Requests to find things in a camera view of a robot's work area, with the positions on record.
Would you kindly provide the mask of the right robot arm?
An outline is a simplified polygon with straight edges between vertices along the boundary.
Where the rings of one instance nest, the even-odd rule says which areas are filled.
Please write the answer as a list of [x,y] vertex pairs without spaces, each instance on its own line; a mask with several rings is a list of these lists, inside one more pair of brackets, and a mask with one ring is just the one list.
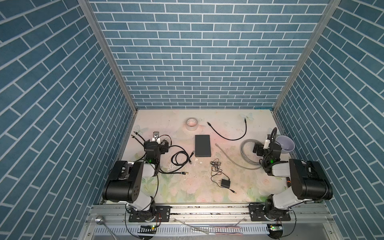
[[297,159],[282,161],[282,148],[276,142],[270,142],[267,148],[263,144],[255,144],[253,152],[262,157],[260,165],[267,175],[290,181],[285,191],[268,196],[265,214],[283,215],[302,203],[332,199],[332,186],[318,162]]

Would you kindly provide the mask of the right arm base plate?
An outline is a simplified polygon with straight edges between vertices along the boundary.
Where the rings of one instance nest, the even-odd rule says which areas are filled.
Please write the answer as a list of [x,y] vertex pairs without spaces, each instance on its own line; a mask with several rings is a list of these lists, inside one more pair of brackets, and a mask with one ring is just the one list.
[[289,211],[276,209],[275,207],[266,206],[261,203],[251,203],[248,205],[249,214],[252,222],[263,221],[282,221],[287,222],[291,220]]

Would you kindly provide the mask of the clear tape roll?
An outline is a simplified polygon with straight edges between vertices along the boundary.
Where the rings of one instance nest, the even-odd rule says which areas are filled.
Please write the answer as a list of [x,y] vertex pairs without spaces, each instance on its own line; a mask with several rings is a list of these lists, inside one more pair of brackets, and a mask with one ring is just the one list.
[[186,128],[188,131],[196,131],[199,127],[199,121],[196,118],[189,118],[186,120]]

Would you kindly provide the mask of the lavender ceramic mug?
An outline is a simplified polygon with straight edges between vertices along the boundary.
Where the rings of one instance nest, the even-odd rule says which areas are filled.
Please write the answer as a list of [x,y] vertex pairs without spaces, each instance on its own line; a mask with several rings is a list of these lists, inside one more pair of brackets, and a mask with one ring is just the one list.
[[291,153],[296,147],[295,142],[287,136],[278,136],[276,142],[280,144],[282,154]]

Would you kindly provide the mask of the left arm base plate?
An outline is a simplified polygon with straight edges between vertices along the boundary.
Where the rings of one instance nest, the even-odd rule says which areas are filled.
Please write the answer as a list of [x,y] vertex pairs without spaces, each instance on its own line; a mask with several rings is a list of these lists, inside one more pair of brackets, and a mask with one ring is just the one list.
[[169,222],[171,214],[170,206],[151,206],[147,211],[128,208],[128,222],[130,223],[151,223]]

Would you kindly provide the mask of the black network switch box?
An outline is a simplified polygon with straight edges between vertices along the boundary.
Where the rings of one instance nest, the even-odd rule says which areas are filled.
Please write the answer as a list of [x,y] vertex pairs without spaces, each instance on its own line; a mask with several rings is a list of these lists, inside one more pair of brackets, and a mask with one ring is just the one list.
[[208,158],[211,155],[210,135],[195,135],[195,156]]

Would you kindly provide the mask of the aluminium mounting rail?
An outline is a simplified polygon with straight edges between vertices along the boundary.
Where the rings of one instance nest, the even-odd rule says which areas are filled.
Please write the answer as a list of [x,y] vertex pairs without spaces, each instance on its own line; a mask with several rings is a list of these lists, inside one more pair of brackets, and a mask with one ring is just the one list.
[[289,218],[266,219],[260,204],[161,204],[152,222],[133,222],[123,204],[95,205],[81,240],[340,240],[325,204],[294,207]]

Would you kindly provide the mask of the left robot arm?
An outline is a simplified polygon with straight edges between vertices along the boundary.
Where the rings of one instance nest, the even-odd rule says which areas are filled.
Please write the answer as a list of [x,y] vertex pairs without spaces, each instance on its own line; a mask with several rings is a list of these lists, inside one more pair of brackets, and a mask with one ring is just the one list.
[[145,157],[133,163],[116,161],[109,173],[102,197],[105,201],[126,203],[140,214],[156,213],[155,198],[141,191],[143,177],[157,177],[161,155],[169,151],[167,140],[144,142]]

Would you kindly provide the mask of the black power adapter with cord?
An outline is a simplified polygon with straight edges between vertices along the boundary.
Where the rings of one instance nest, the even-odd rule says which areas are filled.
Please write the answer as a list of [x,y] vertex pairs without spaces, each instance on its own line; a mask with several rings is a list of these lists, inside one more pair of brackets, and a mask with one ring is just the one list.
[[219,188],[228,189],[233,194],[236,194],[234,190],[231,189],[231,180],[221,169],[221,161],[219,159],[215,159],[210,161],[211,165],[211,181],[216,184]]

